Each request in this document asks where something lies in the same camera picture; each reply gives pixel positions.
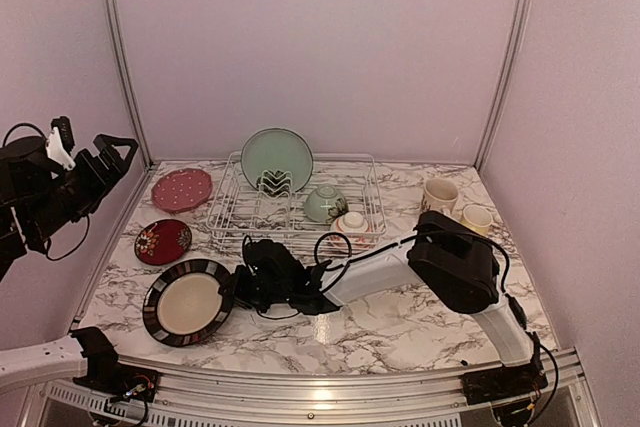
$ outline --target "bowl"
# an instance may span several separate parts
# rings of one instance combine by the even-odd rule
[[[349,237],[349,241],[353,245],[354,243],[362,246],[367,244],[370,239],[365,236],[358,236],[354,234],[365,234],[371,232],[371,226],[364,215],[359,212],[347,212],[341,217],[338,217],[331,224],[331,232],[340,232]],[[341,237],[337,235],[329,237],[329,242],[336,248],[346,249],[347,243]]]
[[[314,222],[330,224],[349,212],[345,196],[331,184],[316,187],[304,201],[304,213]]]

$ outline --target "cream mug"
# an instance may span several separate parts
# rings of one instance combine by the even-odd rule
[[[473,230],[476,234],[486,236],[493,224],[493,215],[481,205],[467,205],[462,209],[460,223]]]
[[[459,195],[456,184],[450,180],[440,178],[429,179],[424,183],[422,189],[420,212],[437,210],[450,217]]]

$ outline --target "plate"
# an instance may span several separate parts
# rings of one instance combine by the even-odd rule
[[[204,170],[180,169],[156,182],[151,189],[151,201],[165,212],[178,214],[204,204],[212,191],[211,176]]]
[[[201,342],[227,320],[233,308],[233,277],[218,262],[185,260],[167,269],[144,299],[147,332],[165,345]]]
[[[291,173],[291,188],[297,192],[307,185],[313,171],[313,155],[307,143],[295,132],[281,128],[253,134],[242,148],[240,163],[254,189],[264,171],[280,171]]]
[[[140,262],[165,265],[178,260],[191,247],[191,229],[176,219],[147,225],[136,237],[133,250]]]

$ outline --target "marble countertop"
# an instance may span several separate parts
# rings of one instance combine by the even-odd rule
[[[214,189],[225,162],[163,162],[129,220],[110,262],[102,274],[81,327],[98,326],[121,356],[173,365],[226,371],[277,374],[403,373],[479,364],[498,360],[479,326],[466,315],[448,310],[425,285],[407,285],[358,299],[340,311],[316,317],[299,315],[272,321],[235,308],[227,322],[203,343],[173,348],[156,342],[142,322],[144,296],[168,267],[152,267],[137,260],[133,244],[146,225],[170,217],[151,203],[156,179],[175,169],[202,168]],[[444,177],[456,183],[460,199],[453,213],[470,203],[494,213],[490,237],[510,255],[508,291],[524,307],[530,329],[555,348],[549,319],[536,294],[516,247],[473,167],[379,163],[378,181],[387,221],[383,238],[392,239],[415,226],[424,179]],[[205,226],[211,201],[191,212],[175,215],[193,233],[191,250],[181,260],[211,258],[230,270],[239,257],[221,253]],[[269,315],[289,313],[276,306]]]

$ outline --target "white wire dish rack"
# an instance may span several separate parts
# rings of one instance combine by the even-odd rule
[[[331,184],[345,196],[350,212],[361,213],[370,231],[346,234],[353,253],[373,248],[386,232],[384,209],[375,161],[367,154],[314,154],[313,172],[307,185],[291,192],[291,176],[278,172],[276,178],[264,174],[253,188],[242,173],[241,153],[229,156],[222,182],[207,216],[212,240],[223,253],[239,255],[246,235],[255,240],[269,238],[281,242],[298,258],[308,258],[318,238],[330,226],[307,218],[304,201],[316,187]],[[338,237],[322,242],[322,260],[344,257],[346,244]]]

